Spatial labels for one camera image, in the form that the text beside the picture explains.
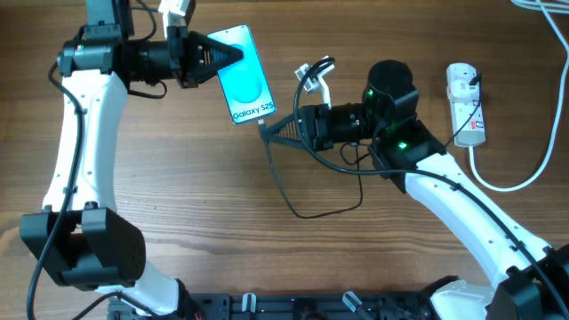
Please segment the blue screen smartphone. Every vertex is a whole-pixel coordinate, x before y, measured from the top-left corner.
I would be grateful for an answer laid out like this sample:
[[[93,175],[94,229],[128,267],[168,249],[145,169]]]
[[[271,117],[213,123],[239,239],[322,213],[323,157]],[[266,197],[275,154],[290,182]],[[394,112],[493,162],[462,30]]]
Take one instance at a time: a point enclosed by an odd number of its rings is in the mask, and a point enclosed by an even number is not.
[[[267,78],[249,26],[210,33],[209,38],[240,50],[244,57],[218,72],[221,89],[234,124],[263,118],[276,111]]]

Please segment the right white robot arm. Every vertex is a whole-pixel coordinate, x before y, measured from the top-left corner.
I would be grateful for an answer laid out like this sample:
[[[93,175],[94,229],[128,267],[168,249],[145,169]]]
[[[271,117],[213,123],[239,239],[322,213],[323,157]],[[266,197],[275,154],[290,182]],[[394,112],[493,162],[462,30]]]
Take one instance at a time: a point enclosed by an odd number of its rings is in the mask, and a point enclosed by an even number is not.
[[[406,64],[383,60],[358,103],[302,106],[261,124],[266,146],[282,144],[320,160],[337,143],[365,144],[372,176],[392,181],[432,211],[469,250],[489,285],[444,277],[418,294],[419,319],[565,319],[568,251],[554,249],[508,216],[461,170],[419,120],[418,90]]]

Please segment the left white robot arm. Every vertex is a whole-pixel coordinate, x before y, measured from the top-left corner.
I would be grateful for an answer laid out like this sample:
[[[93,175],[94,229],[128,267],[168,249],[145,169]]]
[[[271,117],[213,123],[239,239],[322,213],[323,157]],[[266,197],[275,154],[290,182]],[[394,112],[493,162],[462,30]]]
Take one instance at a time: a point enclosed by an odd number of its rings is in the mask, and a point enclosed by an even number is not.
[[[163,1],[154,28],[164,39],[134,35],[127,1],[90,1],[87,22],[67,41],[48,77],[64,98],[60,145],[39,213],[20,221],[36,273],[61,287],[115,297],[137,316],[201,319],[204,311],[179,279],[146,256],[143,234],[117,211],[114,169],[118,127],[131,83],[175,80],[195,88],[239,62],[239,49],[188,29],[192,1]]]

